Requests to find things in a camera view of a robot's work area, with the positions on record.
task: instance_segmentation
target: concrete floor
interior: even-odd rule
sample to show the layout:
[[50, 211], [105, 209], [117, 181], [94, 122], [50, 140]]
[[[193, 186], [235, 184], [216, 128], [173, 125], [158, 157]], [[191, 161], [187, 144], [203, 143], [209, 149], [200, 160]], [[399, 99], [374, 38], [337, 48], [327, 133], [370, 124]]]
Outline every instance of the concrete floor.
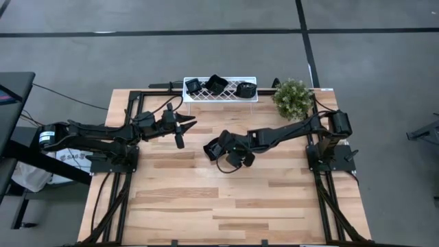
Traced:
[[[309, 28], [439, 27], [437, 1], [302, 0]], [[12, 0], [0, 32], [90, 32], [298, 28], [294, 1]], [[335, 89], [349, 113], [361, 196], [377, 242], [437, 246], [437, 149], [409, 142], [405, 132], [435, 120], [439, 34], [314, 34], [311, 44], [321, 87]], [[185, 76], [298, 78], [310, 84], [300, 34], [112, 38], [0, 38], [0, 70], [34, 71], [35, 83], [107, 106], [115, 88], [146, 88]], [[50, 123], [103, 123], [106, 113], [38, 88], [26, 109]], [[40, 226], [9, 230], [0, 207], [0, 244], [73, 243], [84, 200], [33, 201], [26, 220]]]

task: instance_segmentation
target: robotic arm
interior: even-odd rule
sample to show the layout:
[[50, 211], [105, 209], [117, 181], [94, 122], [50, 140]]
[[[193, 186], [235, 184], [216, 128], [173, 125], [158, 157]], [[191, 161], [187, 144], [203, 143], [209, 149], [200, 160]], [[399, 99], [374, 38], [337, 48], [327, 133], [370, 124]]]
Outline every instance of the robotic arm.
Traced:
[[[328, 117], [329, 129], [321, 124], [320, 119], [323, 117]], [[334, 147], [339, 140], [349, 137], [352, 134], [352, 129], [346, 113], [340, 110], [326, 110], [316, 113], [306, 120], [281, 128], [249, 130], [247, 135], [234, 134], [223, 130], [219, 138], [204, 146], [204, 151], [211, 161], [215, 161], [220, 156], [228, 153], [226, 160], [232, 166], [236, 168], [242, 165], [250, 167], [255, 159], [253, 153], [267, 152], [282, 141], [307, 134], [321, 134], [324, 137], [316, 145], [307, 148], [308, 153], [313, 153], [310, 164], [314, 161], [324, 164], [335, 159]]]
[[175, 134], [177, 148], [184, 148], [183, 134], [197, 121], [175, 113], [168, 103], [162, 118], [155, 120], [154, 113], [141, 113], [129, 124], [121, 127], [105, 127], [81, 124], [68, 120], [40, 127], [40, 149], [53, 152], [65, 148], [94, 152], [87, 159], [92, 161], [91, 172], [132, 172], [137, 167], [137, 143], [149, 141], [167, 134]]

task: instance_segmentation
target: white wire rack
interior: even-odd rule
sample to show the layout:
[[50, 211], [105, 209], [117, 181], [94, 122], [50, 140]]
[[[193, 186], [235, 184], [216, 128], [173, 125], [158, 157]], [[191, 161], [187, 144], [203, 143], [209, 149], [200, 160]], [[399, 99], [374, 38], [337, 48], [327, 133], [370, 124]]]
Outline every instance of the white wire rack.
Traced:
[[186, 82], [195, 78], [184, 78], [183, 79], [183, 102], [184, 103], [239, 103], [239, 102], [258, 102], [258, 93], [252, 97], [251, 99], [244, 99], [235, 96], [234, 92], [238, 87], [238, 84], [242, 82], [249, 82], [253, 84], [256, 83], [255, 77], [225, 77], [228, 81], [227, 87], [224, 89], [222, 93], [219, 95], [214, 95], [212, 92], [204, 88], [204, 85], [209, 80], [209, 78], [197, 78], [200, 81], [202, 90], [197, 93], [193, 93], [192, 95], [188, 94], [186, 88]]

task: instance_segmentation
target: wood grain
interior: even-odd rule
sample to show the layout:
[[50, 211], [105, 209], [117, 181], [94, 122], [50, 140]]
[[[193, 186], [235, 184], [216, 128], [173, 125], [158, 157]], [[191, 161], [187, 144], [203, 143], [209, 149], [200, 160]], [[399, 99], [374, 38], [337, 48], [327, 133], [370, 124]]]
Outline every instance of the wood grain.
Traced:
[[[315, 93], [320, 102], [337, 109], [333, 91], [316, 89]], [[128, 94], [129, 90], [113, 91], [107, 126], [123, 123]], [[146, 97], [143, 111], [154, 110], [167, 99], [169, 96]], [[185, 104], [178, 109], [182, 114], [187, 111]], [[184, 136], [185, 149], [176, 148], [173, 135], [139, 143], [139, 166], [132, 177], [123, 244], [170, 244], [172, 239], [181, 244], [260, 244], [261, 239], [271, 244], [324, 243], [305, 137], [257, 154], [251, 168], [234, 174], [220, 173], [202, 150], [224, 129], [245, 134], [250, 129], [288, 124], [279, 117], [270, 97], [259, 97], [252, 114], [249, 104], [192, 104], [191, 115], [198, 123]], [[156, 113], [157, 119], [160, 116], [161, 111]], [[219, 165], [232, 169], [223, 158]], [[90, 234], [91, 214], [104, 176], [93, 177], [79, 241]], [[370, 238], [357, 183], [343, 172], [333, 176], [341, 210], [360, 234]], [[104, 185], [95, 225], [106, 212], [111, 181], [112, 176]], [[115, 238], [115, 225], [110, 239]], [[336, 239], [333, 220], [331, 228]]]

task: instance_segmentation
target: potted plant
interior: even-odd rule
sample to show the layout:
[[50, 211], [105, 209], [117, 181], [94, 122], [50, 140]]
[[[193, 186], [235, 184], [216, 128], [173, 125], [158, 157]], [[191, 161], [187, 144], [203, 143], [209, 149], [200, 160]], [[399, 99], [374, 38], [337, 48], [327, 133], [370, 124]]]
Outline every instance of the potted plant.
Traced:
[[302, 81], [288, 79], [276, 85], [276, 92], [272, 96], [281, 117], [288, 119], [304, 119], [312, 105], [313, 93], [307, 89]]

